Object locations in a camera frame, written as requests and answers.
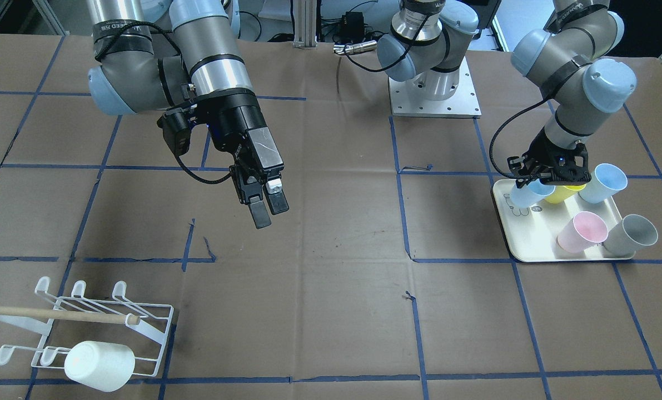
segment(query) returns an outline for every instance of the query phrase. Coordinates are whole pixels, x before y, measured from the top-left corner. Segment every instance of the white wire rack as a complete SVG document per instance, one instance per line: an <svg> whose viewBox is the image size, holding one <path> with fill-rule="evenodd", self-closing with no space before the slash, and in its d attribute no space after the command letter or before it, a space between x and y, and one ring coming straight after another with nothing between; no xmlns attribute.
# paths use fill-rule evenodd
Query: white wire rack
<svg viewBox="0 0 662 400"><path fill-rule="evenodd" d="M71 296L54 296L54 294L50 294L48 291L50 283L51 279L49 279L48 276L43 276L39 279L36 288L34 289L34 293L39 298L44 299L44 301L51 304L54 311L74 311L87 314L98 313L107 314L108 316L125 316L124 325L128 329L138 332L138 334L141 334L160 345L157 358L136 357L137 369L140 369L140 365L145 366L147 364L155 363L152 373L146 374L143 372L136 372L135 370L133 371L133 375L138 375L140 377L155 377L158 375L158 369L160 368L161 360L163 359L173 321L173 306L170 306L170 304L150 304L130 301L130 299L126 298L126 283L124 281L119 281L114 285L111 294L112 299L110 299L110 301L86 298L84 296L84 292L86 291L86 283L84 281L77 281L74 284ZM114 307L124 309L124 311L128 312L121 312ZM4 344L0 347L0 365L7 364L15 350L26 350L34 352L31 362L32 367L64 369L64 367L55 367L52 364L57 355L68 354L69 351L71 351L71 348L46 345L55 319L56 318L49 318L47 322L42 322L32 317L5 316L5 314L0 314L1 322L12 324L21 329L26 329L42 335L37 347ZM134 319L138 319L137 324L133 323ZM160 330L146 322L146 320L151 322L157 321L156 324L160 326L164 323L165 328Z"/></svg>

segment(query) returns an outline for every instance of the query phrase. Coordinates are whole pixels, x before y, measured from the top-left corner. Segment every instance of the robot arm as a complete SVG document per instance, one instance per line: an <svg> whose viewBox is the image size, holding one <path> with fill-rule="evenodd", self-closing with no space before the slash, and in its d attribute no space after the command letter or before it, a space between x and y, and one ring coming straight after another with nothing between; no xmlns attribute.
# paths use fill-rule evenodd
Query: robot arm
<svg viewBox="0 0 662 400"><path fill-rule="evenodd" d="M384 69L395 63L386 70L394 81L417 77L426 98L448 99L459 84L460 65L478 25L476 12L456 0L402 0L392 34L377 41L377 58Z"/></svg>
<svg viewBox="0 0 662 400"><path fill-rule="evenodd" d="M635 73L625 64L595 61L624 32L620 16L608 11L609 1L554 0L554 5L547 24L554 34L532 31L511 58L545 101L554 98L560 104L529 150L509 157L518 187L536 179L553 185L589 182L585 142L636 88Z"/></svg>
<svg viewBox="0 0 662 400"><path fill-rule="evenodd" d="M219 0L175 0L169 14L180 55L155 59L140 0L87 0L94 46L102 66L89 72L97 106L107 114L170 107L158 120L178 159L191 132L206 124L216 149L234 158L232 181L257 228L288 210L281 181L284 162L262 115L227 13Z"/></svg>

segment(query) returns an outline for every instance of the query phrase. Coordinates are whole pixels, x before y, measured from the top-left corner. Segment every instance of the cable connector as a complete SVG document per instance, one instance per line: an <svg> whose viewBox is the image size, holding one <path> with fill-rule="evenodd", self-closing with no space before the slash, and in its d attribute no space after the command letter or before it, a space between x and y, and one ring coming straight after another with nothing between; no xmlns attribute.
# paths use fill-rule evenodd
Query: cable connector
<svg viewBox="0 0 662 400"><path fill-rule="evenodd" d="M333 46L333 52L339 56L366 53L368 51L374 51L375 49L377 49L377 41L367 41L349 45L336 44Z"/></svg>

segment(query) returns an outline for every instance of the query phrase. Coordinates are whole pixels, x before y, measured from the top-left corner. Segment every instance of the yellow cup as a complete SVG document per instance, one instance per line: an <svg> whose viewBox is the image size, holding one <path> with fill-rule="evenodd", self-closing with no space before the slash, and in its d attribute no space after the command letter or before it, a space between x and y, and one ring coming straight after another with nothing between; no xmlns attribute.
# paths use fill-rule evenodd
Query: yellow cup
<svg viewBox="0 0 662 400"><path fill-rule="evenodd" d="M580 186L557 186L552 195L546 197L546 201L551 204L558 204L564 202L573 194L585 189L585 185Z"/></svg>

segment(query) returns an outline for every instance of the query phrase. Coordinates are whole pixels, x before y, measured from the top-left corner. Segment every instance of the metal base plate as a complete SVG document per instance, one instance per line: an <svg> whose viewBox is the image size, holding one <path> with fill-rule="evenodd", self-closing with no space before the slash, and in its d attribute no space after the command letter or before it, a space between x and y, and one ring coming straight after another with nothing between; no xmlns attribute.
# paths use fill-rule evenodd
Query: metal base plate
<svg viewBox="0 0 662 400"><path fill-rule="evenodd" d="M392 115L399 117L474 118L481 116L479 99L471 81L466 58L460 66L460 83L455 94L445 101L431 101L412 81L389 79Z"/></svg>
<svg viewBox="0 0 662 400"><path fill-rule="evenodd" d="M492 194L499 213L499 219L506 235L509 250L525 263L545 263L553 261L617 261L629 260L616 257L605 250L602 244L586 249L583 253L569 253L560 248L556 238L560 231L578 212L593 212L608 225L608 229L618 224L622 216L612 197L602 203L590 204L574 195L563 203L551 204L545 200L531 208L518 208L511 203L513 179L502 179L494 184Z"/></svg>

